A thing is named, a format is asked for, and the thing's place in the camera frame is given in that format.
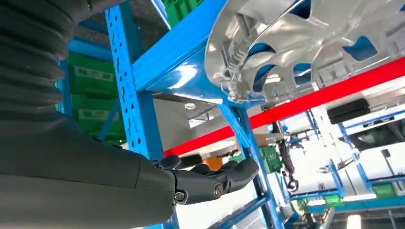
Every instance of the green plastic crate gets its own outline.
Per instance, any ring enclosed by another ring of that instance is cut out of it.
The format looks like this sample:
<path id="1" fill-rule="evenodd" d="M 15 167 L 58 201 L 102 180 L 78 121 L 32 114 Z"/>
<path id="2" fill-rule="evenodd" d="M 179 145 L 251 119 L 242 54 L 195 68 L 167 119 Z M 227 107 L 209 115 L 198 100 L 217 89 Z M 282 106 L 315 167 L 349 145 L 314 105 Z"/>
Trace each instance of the green plastic crate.
<path id="1" fill-rule="evenodd" d="M 267 173 L 280 171 L 282 164 L 275 146 L 260 147 L 260 154 L 265 163 Z"/>
<path id="2" fill-rule="evenodd" d="M 344 205 L 340 195 L 324 196 L 323 198 L 325 199 L 326 207 L 328 208 Z"/>
<path id="3" fill-rule="evenodd" d="M 372 189 L 379 199 L 398 197 L 395 192 L 394 186 L 391 183 L 372 185 Z"/>
<path id="4" fill-rule="evenodd" d="M 191 13 L 203 0 L 164 0 L 163 4 L 169 18 L 169 24 L 173 28 L 189 13 Z"/>
<path id="5" fill-rule="evenodd" d="M 96 99 L 118 98 L 112 62 L 96 60 L 70 52 L 68 63 L 71 94 L 80 94 Z"/>
<path id="6" fill-rule="evenodd" d="M 82 95 L 72 95 L 73 117 L 90 137 L 97 138 L 116 100 L 90 99 Z M 105 141 L 126 139 L 122 114 L 117 111 Z"/>
<path id="7" fill-rule="evenodd" d="M 242 154 L 239 154 L 239 155 L 231 157 L 229 160 L 230 161 L 241 162 L 243 160 L 243 156 L 242 156 Z"/>

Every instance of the bolt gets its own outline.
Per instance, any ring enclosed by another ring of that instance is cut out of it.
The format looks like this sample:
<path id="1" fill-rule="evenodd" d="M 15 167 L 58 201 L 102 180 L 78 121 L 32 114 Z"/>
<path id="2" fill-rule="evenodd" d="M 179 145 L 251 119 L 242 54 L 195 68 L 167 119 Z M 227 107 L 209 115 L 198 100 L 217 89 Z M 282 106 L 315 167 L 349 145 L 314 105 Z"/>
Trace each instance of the bolt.
<path id="1" fill-rule="evenodd" d="M 224 189 L 222 188 L 221 184 L 217 184 L 214 188 L 214 197 L 219 198 L 222 196 L 222 193 L 224 192 Z"/>
<path id="2" fill-rule="evenodd" d="M 182 201 L 182 200 L 184 200 L 185 197 L 186 197 L 186 195 L 183 192 L 176 192 L 174 194 L 174 199 L 176 201 Z"/>

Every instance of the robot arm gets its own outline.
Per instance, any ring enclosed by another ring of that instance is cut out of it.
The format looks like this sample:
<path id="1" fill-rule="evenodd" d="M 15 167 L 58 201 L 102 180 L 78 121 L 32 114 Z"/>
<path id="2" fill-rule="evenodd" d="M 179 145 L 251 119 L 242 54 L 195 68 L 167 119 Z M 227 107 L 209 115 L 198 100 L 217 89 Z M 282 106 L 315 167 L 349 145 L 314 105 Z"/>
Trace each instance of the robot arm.
<path id="1" fill-rule="evenodd" d="M 108 146 L 59 113 L 58 62 L 75 25 L 121 0 L 0 3 L 0 228 L 130 229 L 166 221 L 176 203 L 244 187 L 254 161 L 213 172 L 157 168 Z"/>

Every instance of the red beam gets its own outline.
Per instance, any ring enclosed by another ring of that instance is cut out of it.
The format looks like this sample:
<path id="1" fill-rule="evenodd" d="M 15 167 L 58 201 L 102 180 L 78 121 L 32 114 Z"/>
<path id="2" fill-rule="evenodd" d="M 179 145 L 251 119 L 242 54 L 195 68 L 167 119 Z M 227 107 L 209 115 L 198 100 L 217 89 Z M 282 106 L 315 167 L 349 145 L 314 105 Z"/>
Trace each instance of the red beam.
<path id="1" fill-rule="evenodd" d="M 255 129 L 404 75 L 405 57 L 256 114 L 250 117 L 250 123 L 252 128 Z M 230 126 L 226 126 L 166 150 L 164 155 L 182 155 L 234 135 Z"/>

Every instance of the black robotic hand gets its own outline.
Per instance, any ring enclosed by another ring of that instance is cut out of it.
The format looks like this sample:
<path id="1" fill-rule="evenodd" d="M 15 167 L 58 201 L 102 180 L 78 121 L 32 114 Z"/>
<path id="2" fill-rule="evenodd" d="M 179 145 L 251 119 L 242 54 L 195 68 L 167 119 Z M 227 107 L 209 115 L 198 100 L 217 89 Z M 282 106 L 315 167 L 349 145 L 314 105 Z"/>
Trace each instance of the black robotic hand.
<path id="1" fill-rule="evenodd" d="M 257 175 L 259 170 L 256 162 L 251 159 L 240 163 L 230 161 L 218 171 L 212 171 L 206 164 L 199 164 L 190 171 L 174 170 L 180 162 L 178 156 L 169 156 L 160 162 L 153 162 L 156 167 L 174 174 L 176 180 L 174 200 L 179 204 L 215 200 L 223 194 L 240 190 Z"/>

